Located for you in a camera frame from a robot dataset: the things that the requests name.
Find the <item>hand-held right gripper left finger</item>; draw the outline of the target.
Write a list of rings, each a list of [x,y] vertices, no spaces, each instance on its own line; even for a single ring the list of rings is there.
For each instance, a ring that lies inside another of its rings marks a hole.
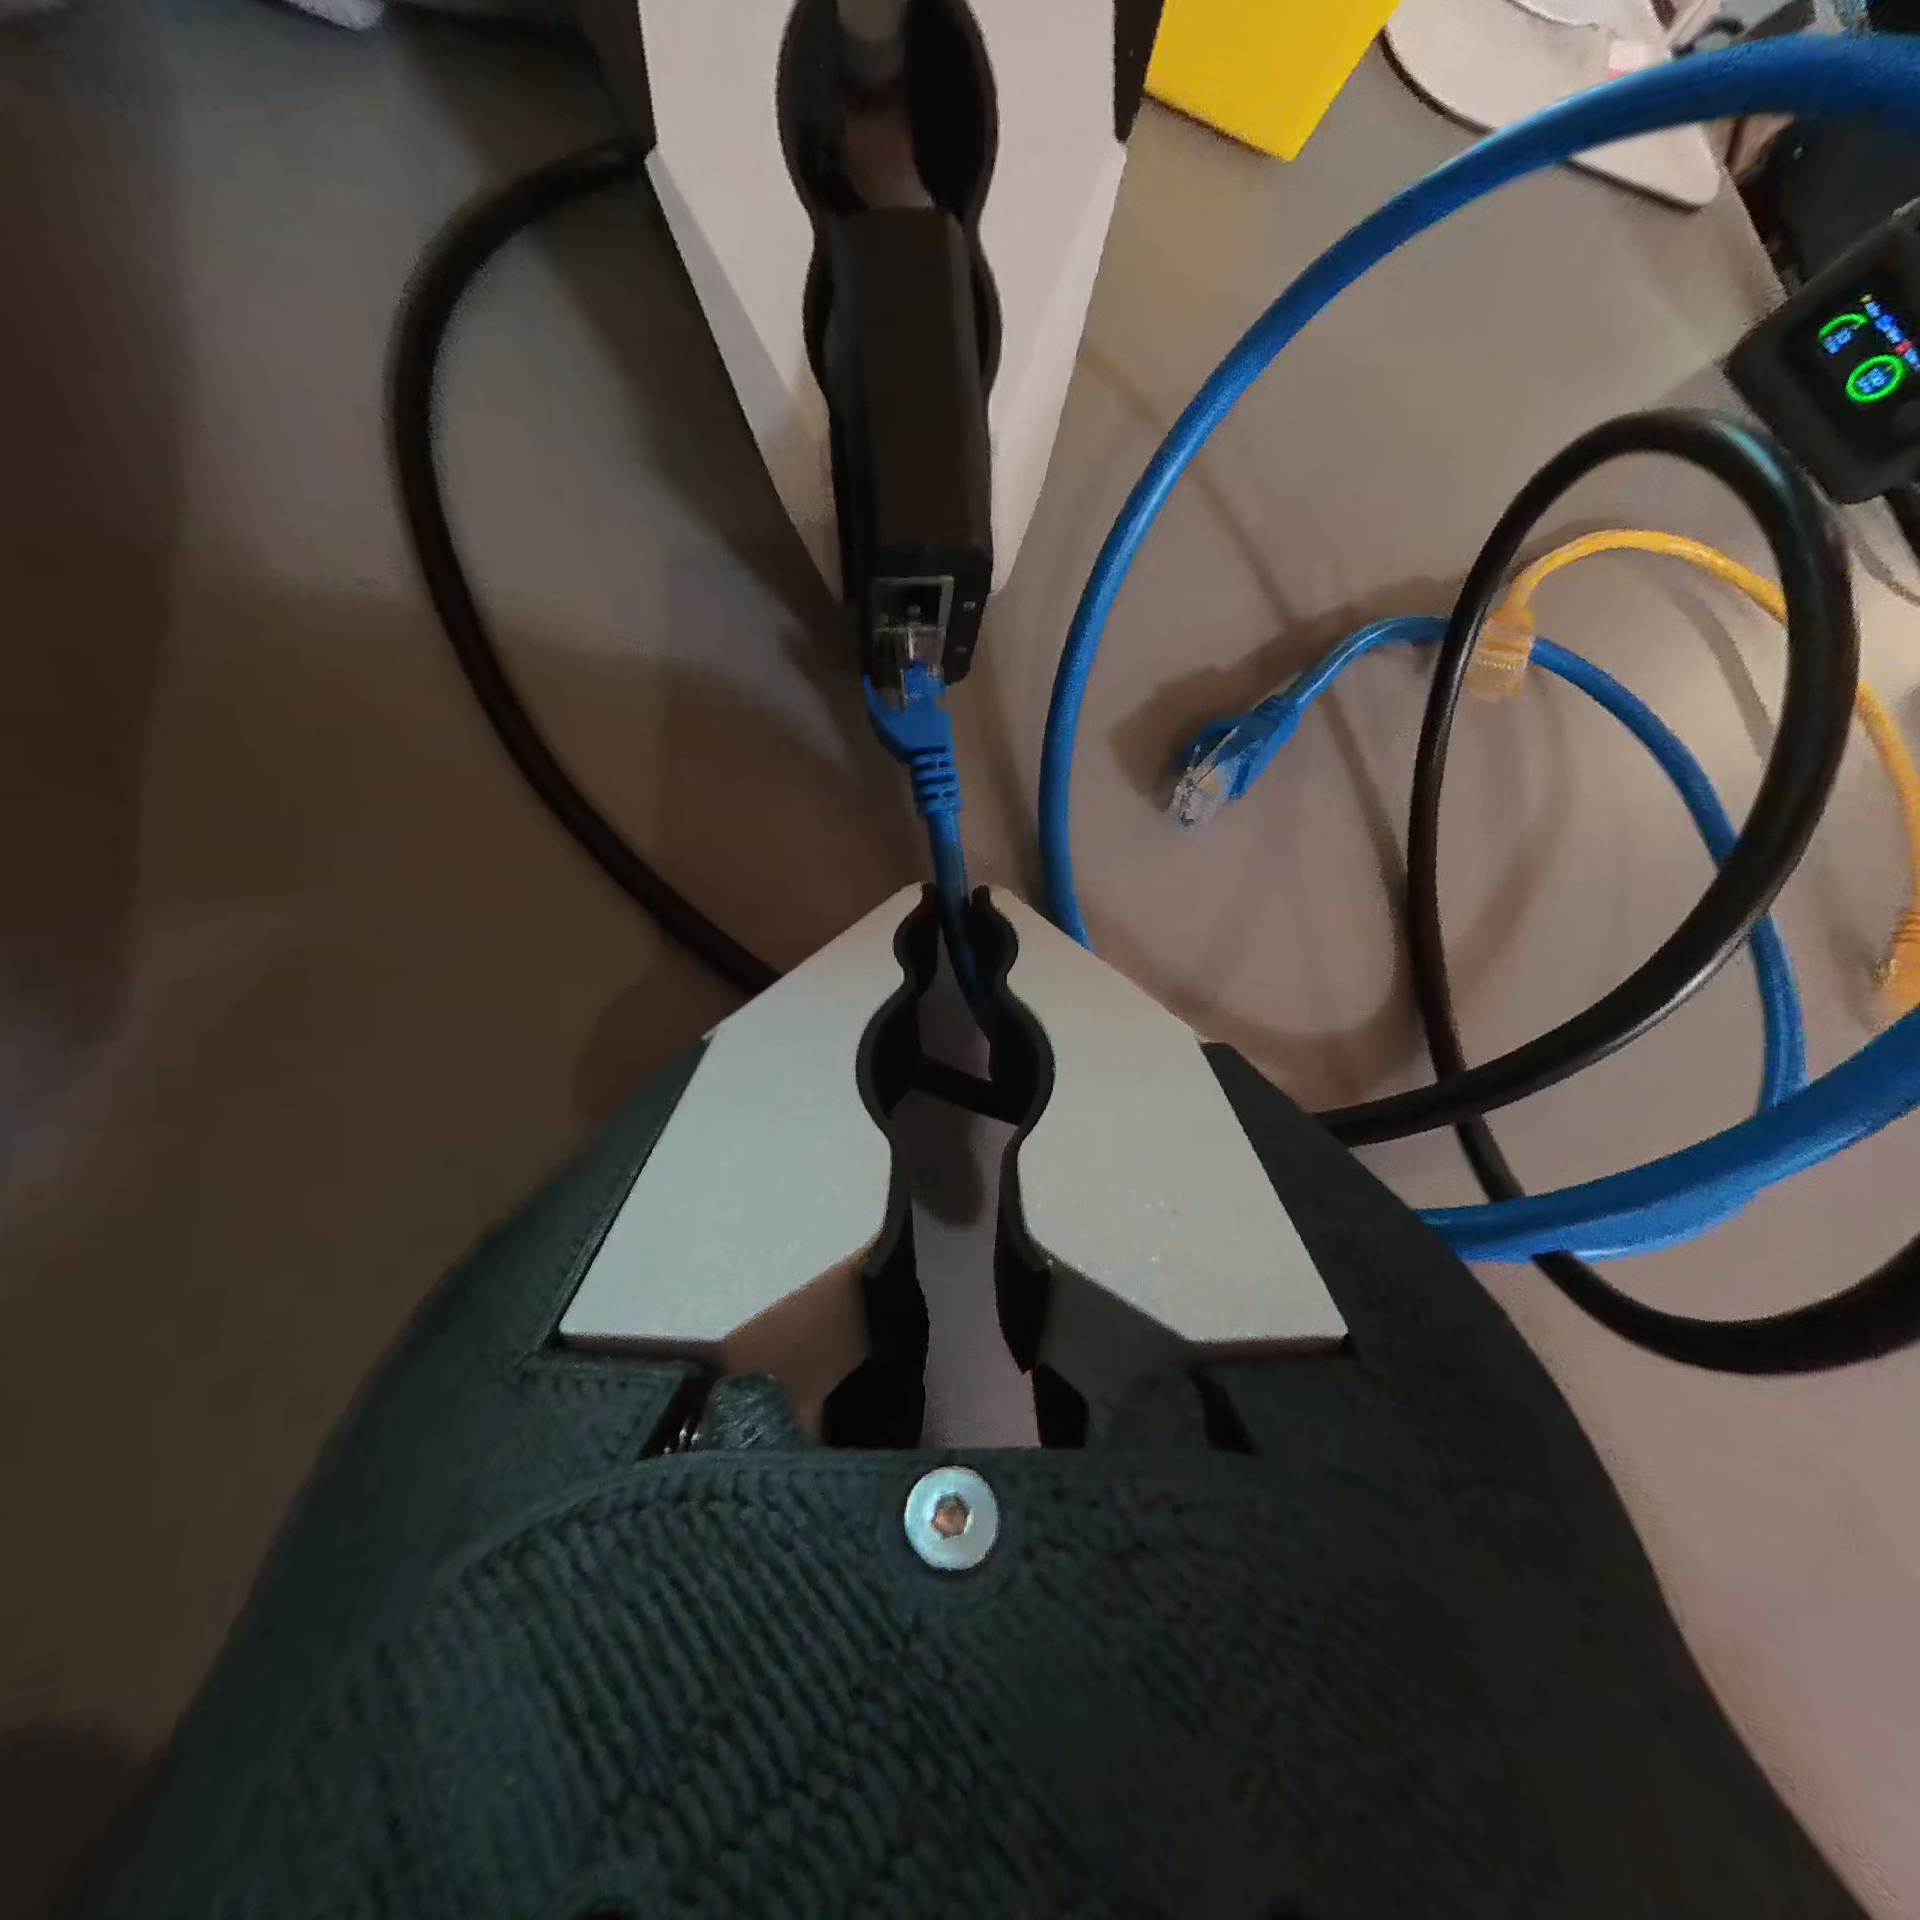
[[[938,945],[929,889],[902,887],[706,1036],[561,1346],[774,1378],[829,1447],[921,1442],[928,1304],[894,1114]]]

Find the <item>yellow box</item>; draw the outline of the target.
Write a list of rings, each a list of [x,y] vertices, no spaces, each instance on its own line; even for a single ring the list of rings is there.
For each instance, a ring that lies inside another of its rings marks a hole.
[[[1396,2],[1165,2],[1142,92],[1223,137],[1295,160]]]

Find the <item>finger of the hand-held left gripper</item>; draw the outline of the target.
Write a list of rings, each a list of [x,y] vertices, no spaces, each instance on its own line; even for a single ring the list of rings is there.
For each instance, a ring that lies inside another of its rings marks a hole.
[[[973,272],[991,581],[1039,504],[1125,172],[1110,2],[929,5],[953,153],[928,180]]]
[[[655,143],[645,166],[782,506],[841,592],[826,410],[809,365],[812,223],[783,160],[790,2],[638,2]]]

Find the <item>white stand base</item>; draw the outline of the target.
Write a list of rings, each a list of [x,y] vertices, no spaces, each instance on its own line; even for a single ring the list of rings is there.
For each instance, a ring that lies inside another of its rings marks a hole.
[[[1490,134],[1676,58],[1680,26],[1702,17],[1704,5],[1665,2],[1404,2],[1382,47],[1433,110]],[[1676,209],[1713,204],[1722,180],[1713,133],[1697,125],[1621,140],[1572,165]]]

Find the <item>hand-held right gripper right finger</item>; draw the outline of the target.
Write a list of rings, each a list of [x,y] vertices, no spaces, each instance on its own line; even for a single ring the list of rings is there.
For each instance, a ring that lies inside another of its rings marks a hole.
[[[969,924],[1012,1126],[993,1297],[1041,1447],[1168,1376],[1335,1352],[1345,1319],[1189,1023],[1001,887]]]

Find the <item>black ethernet adapter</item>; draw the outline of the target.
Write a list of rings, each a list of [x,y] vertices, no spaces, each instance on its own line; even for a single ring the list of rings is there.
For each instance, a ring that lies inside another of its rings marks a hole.
[[[941,207],[822,216],[807,352],[826,410],[841,598],[862,671],[954,685],[991,597],[991,290]]]

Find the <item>black power station with display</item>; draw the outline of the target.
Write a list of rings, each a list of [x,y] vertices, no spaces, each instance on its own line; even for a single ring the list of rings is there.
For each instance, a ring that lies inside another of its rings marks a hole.
[[[1727,353],[1745,408],[1842,506],[1918,473],[1918,204],[1804,281]]]

